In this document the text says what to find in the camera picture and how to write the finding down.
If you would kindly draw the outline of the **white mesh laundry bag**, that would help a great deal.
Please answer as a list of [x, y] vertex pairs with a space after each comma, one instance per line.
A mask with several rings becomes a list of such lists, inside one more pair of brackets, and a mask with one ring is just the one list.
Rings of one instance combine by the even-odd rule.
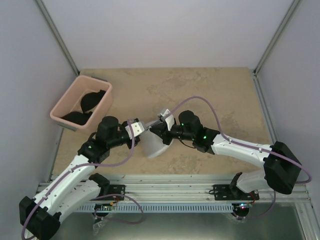
[[163, 154], [170, 145], [163, 143], [163, 140], [156, 134], [150, 131], [153, 125], [160, 123], [159, 120], [154, 120], [146, 124], [147, 130], [140, 136], [144, 154], [148, 159], [155, 158]]

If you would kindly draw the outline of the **pink plastic bin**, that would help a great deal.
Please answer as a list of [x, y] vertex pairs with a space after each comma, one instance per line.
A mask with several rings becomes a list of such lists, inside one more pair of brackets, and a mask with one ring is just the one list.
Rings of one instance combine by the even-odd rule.
[[111, 83], [80, 75], [50, 112], [61, 126], [90, 134], [97, 130], [113, 103]]

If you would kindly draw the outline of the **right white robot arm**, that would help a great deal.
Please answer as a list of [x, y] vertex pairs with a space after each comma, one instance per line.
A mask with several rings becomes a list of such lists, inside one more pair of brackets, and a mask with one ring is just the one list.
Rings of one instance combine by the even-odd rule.
[[171, 115], [160, 116], [149, 130], [167, 146], [174, 139], [191, 141], [199, 152], [236, 158], [258, 167], [257, 171], [238, 172], [233, 177], [228, 188], [236, 200], [266, 188], [290, 195], [301, 172], [300, 162], [286, 144], [276, 141], [267, 145], [232, 139], [218, 130], [204, 127], [190, 110], [181, 112], [178, 120]]

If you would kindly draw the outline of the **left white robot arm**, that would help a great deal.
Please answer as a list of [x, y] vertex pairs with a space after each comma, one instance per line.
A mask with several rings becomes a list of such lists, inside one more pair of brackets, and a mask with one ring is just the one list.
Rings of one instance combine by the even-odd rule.
[[21, 238], [49, 240], [64, 219], [88, 201], [123, 200], [125, 187], [112, 186], [94, 170], [105, 166], [103, 161], [113, 148], [126, 145], [132, 154], [144, 131], [144, 124], [137, 118], [119, 123], [116, 117], [104, 117], [65, 170], [34, 197], [20, 201]]

